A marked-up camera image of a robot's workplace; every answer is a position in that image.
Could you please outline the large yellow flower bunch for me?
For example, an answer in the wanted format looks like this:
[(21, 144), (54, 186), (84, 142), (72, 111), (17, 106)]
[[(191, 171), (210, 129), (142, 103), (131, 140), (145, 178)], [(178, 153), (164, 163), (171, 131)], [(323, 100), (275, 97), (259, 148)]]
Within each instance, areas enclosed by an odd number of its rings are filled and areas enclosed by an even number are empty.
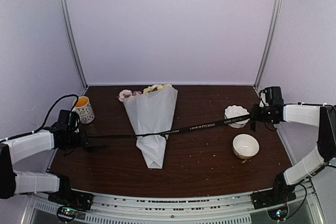
[(148, 86), (147, 88), (143, 89), (142, 93), (147, 94), (150, 92), (155, 92), (155, 91), (161, 91), (165, 88), (172, 88), (173, 86), (171, 84), (154, 84), (151, 86)]

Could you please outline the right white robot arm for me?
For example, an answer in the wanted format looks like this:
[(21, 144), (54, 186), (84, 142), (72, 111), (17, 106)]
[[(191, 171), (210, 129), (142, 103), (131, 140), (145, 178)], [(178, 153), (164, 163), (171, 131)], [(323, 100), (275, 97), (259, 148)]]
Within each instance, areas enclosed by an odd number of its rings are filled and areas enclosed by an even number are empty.
[(259, 102), (253, 105), (250, 128), (256, 130), (256, 122), (292, 124), (308, 130), (315, 138), (312, 150), (296, 164), (279, 173), (269, 199), (279, 204), (295, 187), (308, 177), (313, 177), (335, 159), (335, 106), (327, 103), (284, 103), (281, 87), (266, 87), (259, 91)]

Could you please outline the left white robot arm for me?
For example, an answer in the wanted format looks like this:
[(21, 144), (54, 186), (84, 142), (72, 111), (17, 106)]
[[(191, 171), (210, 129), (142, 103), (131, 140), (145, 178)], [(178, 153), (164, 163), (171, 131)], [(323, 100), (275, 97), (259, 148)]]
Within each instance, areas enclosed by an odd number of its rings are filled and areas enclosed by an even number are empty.
[(1, 140), (1, 199), (30, 193), (52, 193), (64, 205), (71, 205), (76, 197), (70, 179), (51, 173), (19, 172), (13, 165), (35, 154), (54, 149), (66, 155), (85, 146), (87, 135), (79, 130), (79, 115), (61, 110), (57, 122), (51, 127)]

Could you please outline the pink flower stem two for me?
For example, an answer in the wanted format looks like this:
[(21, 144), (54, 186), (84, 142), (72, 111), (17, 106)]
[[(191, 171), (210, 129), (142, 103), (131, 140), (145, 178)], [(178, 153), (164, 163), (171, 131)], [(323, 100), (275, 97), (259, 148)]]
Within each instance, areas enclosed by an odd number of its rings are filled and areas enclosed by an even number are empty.
[(141, 91), (131, 91), (131, 90), (122, 90), (118, 95), (118, 100), (120, 102), (123, 102), (125, 99), (130, 98), (132, 96), (140, 95), (142, 94)]

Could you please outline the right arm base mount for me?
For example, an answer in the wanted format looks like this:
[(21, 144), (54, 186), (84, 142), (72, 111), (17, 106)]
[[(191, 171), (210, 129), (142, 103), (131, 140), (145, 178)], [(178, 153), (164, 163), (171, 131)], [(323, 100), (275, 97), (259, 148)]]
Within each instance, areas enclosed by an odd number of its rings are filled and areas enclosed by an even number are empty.
[(254, 191), (251, 194), (251, 201), (254, 209), (266, 209), (268, 217), (273, 221), (285, 221), (289, 217), (288, 202), (296, 199), (295, 186), (288, 186), (279, 183), (273, 185), (272, 189)]

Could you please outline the white wrapping paper sheet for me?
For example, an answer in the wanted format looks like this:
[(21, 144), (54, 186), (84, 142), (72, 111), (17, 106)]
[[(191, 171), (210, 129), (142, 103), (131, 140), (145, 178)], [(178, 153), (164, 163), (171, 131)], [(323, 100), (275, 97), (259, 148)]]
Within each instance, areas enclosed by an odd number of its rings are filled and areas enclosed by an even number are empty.
[(163, 168), (168, 135), (160, 132), (172, 127), (178, 91), (165, 87), (159, 91), (130, 96), (123, 100), (126, 113), (137, 135), (136, 146), (149, 169)]

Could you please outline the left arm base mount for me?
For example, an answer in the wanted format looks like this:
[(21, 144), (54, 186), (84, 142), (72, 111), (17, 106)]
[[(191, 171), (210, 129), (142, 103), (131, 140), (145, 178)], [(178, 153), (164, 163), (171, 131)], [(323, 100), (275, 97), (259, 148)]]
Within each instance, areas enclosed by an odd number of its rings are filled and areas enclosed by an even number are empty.
[(73, 190), (67, 177), (60, 178), (58, 191), (47, 195), (49, 201), (59, 204), (56, 217), (62, 223), (72, 222), (80, 212), (89, 211), (94, 198), (91, 193)]

